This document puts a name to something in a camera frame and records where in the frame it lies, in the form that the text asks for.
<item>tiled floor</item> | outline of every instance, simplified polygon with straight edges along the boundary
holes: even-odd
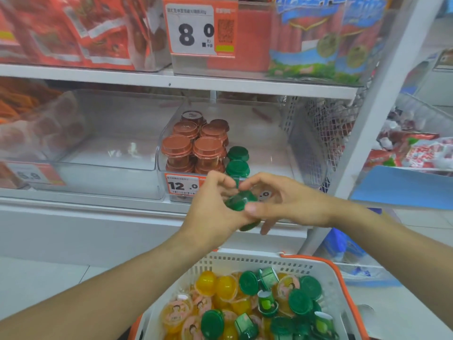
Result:
[[[408,228],[453,246],[453,212],[395,213]],[[0,257],[0,320],[105,270]],[[385,340],[453,339],[453,332],[404,287],[349,291],[355,303],[374,309]]]

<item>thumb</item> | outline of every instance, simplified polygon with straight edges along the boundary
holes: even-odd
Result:
[[[256,218],[289,218],[288,208],[284,204],[247,203],[244,210]]]

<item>white shelf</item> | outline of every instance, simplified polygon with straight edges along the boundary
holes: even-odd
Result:
[[[150,73],[0,64],[0,76],[333,99],[354,99],[357,92],[356,87],[338,85],[174,75],[172,68]]]

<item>shopping basket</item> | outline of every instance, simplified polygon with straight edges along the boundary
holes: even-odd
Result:
[[[178,292],[187,290],[190,284],[195,283],[201,272],[207,270],[213,271],[217,275],[226,275],[234,271],[256,271],[269,266],[272,266],[276,272],[285,272],[295,276],[311,275],[316,278],[323,288],[323,295],[318,303],[324,312],[333,317],[335,330],[340,340],[354,339],[354,337],[356,340],[369,340],[340,270],[331,261],[318,257],[223,248],[213,251],[201,259],[157,299],[149,310],[150,317],[143,319],[141,325],[144,331],[143,340],[162,340],[164,338],[165,330],[159,319],[161,310]]]

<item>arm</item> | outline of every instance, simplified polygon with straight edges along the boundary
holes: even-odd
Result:
[[[263,235],[281,218],[335,227],[348,234],[453,330],[453,248],[413,232],[390,217],[286,177],[259,173],[239,189],[260,185],[274,190],[272,202],[248,203],[246,211],[266,219],[261,228]]]
[[[0,339],[116,340],[198,260],[254,218],[228,209],[235,181],[211,172],[181,229],[162,245],[0,321]]]

